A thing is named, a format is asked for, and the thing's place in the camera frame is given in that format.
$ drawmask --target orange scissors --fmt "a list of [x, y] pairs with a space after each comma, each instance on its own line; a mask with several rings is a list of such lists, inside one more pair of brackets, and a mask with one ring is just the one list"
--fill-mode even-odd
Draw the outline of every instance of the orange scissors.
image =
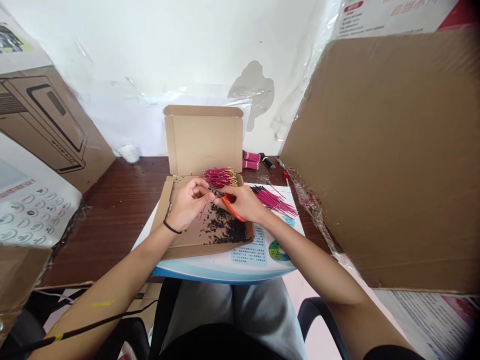
[[221, 196], [221, 201], [225, 204], [226, 208], [232, 214], [234, 217], [236, 217], [238, 220], [241, 222], [245, 223], [247, 220], [245, 220], [243, 217], [238, 215], [235, 210], [232, 208], [230, 204], [233, 204], [235, 200], [237, 199], [235, 196], [221, 192], [220, 190], [217, 190], [216, 188], [210, 188], [211, 192], [214, 194], [218, 194]]

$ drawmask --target water stain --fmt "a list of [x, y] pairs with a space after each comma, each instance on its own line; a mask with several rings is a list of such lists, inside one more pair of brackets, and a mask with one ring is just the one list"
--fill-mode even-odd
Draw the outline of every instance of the water stain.
[[265, 114], [274, 102], [274, 81], [271, 78], [265, 78], [262, 65], [254, 60], [236, 78], [228, 92], [228, 97], [252, 100], [246, 126], [246, 130], [251, 132], [255, 127], [255, 119]]

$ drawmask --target black hair tie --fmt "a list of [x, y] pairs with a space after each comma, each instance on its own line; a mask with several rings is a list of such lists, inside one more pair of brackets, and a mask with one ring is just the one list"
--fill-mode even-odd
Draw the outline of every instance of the black hair tie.
[[170, 225], [168, 225], [168, 224], [167, 224], [167, 220], [163, 220], [163, 225], [165, 225], [168, 230], [173, 231], [173, 232], [176, 233], [176, 234], [181, 234], [181, 233], [182, 233], [181, 231], [177, 231], [177, 230], [175, 230], [173, 227], [171, 227]]

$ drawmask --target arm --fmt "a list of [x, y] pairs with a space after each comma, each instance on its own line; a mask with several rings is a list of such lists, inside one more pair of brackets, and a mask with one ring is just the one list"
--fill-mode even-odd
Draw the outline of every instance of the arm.
[[[168, 225], [177, 231], [185, 230], [204, 205], [212, 202], [214, 198], [204, 180], [189, 181], [178, 193], [167, 219]], [[177, 234], [165, 225], [158, 227], [134, 251], [88, 289], [58, 320], [46, 337], [63, 334], [124, 313], [176, 236]], [[30, 359], [90, 359], [119, 321], [109, 322], [40, 348]]]
[[[380, 345], [413, 350], [355, 279], [329, 254], [265, 208], [250, 187], [224, 187], [236, 196], [231, 206], [241, 217], [267, 229], [310, 286], [328, 304], [353, 359]], [[219, 199], [214, 204], [223, 207]]]

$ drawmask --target person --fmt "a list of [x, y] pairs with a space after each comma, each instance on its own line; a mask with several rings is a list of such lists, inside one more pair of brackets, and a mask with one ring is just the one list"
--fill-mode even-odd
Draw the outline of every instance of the person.
[[[327, 303], [352, 359], [421, 359], [362, 287], [329, 254], [265, 208], [249, 186], [224, 187], [244, 219], [268, 230], [293, 264]], [[177, 233], [205, 204], [223, 207], [205, 180], [182, 188], [170, 215], [134, 251], [88, 289], [46, 337], [125, 312]], [[118, 321], [34, 351], [37, 359], [91, 359]], [[292, 303], [281, 278], [258, 285], [184, 280], [159, 359], [306, 359]]]

